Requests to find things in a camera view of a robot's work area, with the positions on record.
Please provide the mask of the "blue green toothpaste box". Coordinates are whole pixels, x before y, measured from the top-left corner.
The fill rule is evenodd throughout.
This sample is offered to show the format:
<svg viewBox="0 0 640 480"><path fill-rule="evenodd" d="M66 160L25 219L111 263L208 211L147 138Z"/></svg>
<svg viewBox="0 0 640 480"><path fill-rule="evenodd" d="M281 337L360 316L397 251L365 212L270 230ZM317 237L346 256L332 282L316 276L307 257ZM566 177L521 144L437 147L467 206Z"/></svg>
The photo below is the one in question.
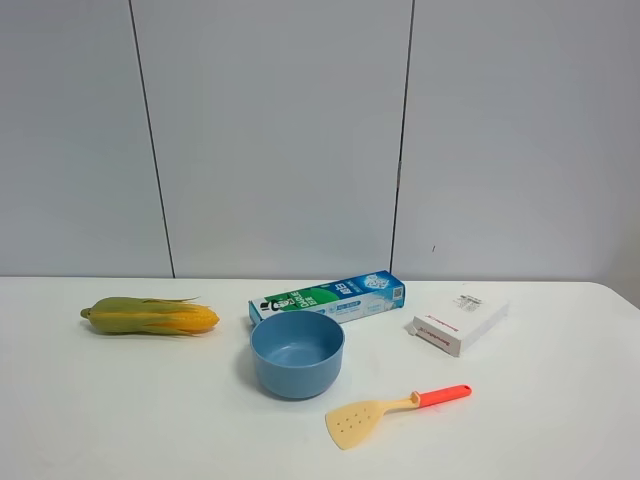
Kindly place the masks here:
<svg viewBox="0 0 640 480"><path fill-rule="evenodd" d="M386 270L270 295L249 302L254 325L275 314L308 311L342 324L402 308L406 288Z"/></svg>

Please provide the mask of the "yellow corn cob with husk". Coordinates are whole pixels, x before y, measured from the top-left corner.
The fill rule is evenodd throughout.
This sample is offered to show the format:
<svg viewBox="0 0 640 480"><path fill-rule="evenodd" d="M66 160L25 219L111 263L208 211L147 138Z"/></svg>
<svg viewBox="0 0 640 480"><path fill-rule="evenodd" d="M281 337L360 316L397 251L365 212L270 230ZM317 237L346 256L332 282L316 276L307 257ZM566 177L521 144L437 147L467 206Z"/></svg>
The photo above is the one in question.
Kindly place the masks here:
<svg viewBox="0 0 640 480"><path fill-rule="evenodd" d="M198 335L219 322L213 310L194 298L108 297L82 309L80 316L106 334Z"/></svg>

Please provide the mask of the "blue plastic bowl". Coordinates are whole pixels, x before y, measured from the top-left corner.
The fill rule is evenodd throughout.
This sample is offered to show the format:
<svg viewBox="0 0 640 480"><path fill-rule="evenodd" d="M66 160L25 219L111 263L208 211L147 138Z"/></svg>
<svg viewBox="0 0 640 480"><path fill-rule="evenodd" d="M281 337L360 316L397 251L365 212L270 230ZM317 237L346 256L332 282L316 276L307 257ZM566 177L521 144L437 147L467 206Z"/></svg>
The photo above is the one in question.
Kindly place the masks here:
<svg viewBox="0 0 640 480"><path fill-rule="evenodd" d="M257 324L250 335L257 380L271 394L288 400L321 395L339 376L345 341L341 325L326 315L276 314Z"/></svg>

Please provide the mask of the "white cardboard box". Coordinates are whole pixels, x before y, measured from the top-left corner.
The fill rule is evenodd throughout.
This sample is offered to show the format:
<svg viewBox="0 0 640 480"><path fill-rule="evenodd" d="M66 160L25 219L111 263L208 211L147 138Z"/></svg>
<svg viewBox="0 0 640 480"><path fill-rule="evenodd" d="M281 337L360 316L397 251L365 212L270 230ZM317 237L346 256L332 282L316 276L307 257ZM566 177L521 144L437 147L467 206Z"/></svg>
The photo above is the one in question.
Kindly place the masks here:
<svg viewBox="0 0 640 480"><path fill-rule="evenodd" d="M507 316L510 302L477 288L434 294L406 326L407 332L459 358Z"/></svg>

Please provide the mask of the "yellow spatula with orange handle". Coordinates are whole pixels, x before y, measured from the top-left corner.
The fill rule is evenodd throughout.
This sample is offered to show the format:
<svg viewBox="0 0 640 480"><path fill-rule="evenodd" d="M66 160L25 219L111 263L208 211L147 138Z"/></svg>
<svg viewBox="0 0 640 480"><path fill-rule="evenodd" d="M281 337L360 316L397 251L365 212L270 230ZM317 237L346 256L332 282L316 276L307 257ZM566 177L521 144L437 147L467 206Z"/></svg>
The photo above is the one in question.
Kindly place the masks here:
<svg viewBox="0 0 640 480"><path fill-rule="evenodd" d="M456 385L425 393L412 392L400 400L355 402L328 412L325 425L336 446L348 450L367 439L389 412L431 407L468 397L471 393L470 386Z"/></svg>

